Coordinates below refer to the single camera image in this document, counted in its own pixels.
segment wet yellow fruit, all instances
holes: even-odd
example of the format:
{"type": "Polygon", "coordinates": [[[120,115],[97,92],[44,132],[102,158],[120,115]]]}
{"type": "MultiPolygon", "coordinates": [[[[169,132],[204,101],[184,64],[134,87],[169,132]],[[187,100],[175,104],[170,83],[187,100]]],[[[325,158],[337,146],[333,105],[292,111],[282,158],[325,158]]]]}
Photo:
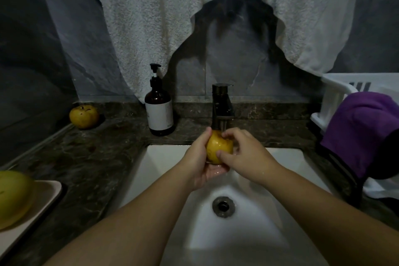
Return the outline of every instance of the wet yellow fruit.
{"type": "Polygon", "coordinates": [[[35,199],[32,178],[17,171],[0,171],[0,230],[20,220],[35,199]]]}
{"type": "Polygon", "coordinates": [[[91,105],[81,105],[72,109],[69,118],[73,125],[80,129],[93,127],[99,120],[97,109],[91,105]]]}
{"type": "Polygon", "coordinates": [[[210,137],[206,145],[206,155],[208,162],[212,164],[222,164],[217,156],[216,152],[223,150],[228,153],[233,153],[233,141],[222,137],[222,132],[219,130],[212,130],[212,136],[210,137]]]}

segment faucet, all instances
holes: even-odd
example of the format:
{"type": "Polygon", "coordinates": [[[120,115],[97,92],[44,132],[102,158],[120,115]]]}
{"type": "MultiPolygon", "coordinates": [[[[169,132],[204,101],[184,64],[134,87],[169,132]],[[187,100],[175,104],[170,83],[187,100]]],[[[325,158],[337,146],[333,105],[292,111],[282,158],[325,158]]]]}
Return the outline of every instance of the faucet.
{"type": "Polygon", "coordinates": [[[227,121],[234,119],[234,110],[227,94],[227,83],[212,84],[212,129],[226,130],[227,121]]]}

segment brown bottle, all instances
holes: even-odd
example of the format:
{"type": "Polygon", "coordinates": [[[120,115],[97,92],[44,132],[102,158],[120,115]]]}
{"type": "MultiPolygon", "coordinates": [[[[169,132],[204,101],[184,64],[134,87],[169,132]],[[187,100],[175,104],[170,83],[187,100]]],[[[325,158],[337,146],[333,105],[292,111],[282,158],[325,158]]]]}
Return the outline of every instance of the brown bottle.
{"type": "Polygon", "coordinates": [[[162,79],[156,74],[159,64],[150,64],[153,77],[150,80],[152,87],[144,102],[146,104],[148,126],[155,136],[166,136],[173,132],[172,99],[167,91],[162,89],[162,79]]]}

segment bottle label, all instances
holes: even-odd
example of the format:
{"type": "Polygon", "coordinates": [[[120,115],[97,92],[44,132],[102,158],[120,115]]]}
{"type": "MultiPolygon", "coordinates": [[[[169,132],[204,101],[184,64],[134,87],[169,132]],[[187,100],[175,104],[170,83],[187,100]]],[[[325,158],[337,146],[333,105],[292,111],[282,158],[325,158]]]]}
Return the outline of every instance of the bottle label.
{"type": "Polygon", "coordinates": [[[164,130],[173,126],[172,101],[163,104],[146,103],[148,126],[153,130],[164,130]]]}

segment person's left hand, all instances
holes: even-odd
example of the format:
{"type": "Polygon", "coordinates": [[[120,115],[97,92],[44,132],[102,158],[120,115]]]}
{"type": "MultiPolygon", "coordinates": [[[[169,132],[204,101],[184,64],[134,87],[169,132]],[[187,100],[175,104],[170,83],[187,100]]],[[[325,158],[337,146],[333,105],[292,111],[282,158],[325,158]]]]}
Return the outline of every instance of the person's left hand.
{"type": "Polygon", "coordinates": [[[190,179],[193,182],[193,189],[199,189],[204,184],[223,173],[227,173],[229,168],[226,165],[212,165],[206,163],[206,144],[212,135],[212,129],[206,130],[197,138],[196,141],[187,149],[183,158],[177,163],[182,170],[188,171],[190,179]]]}

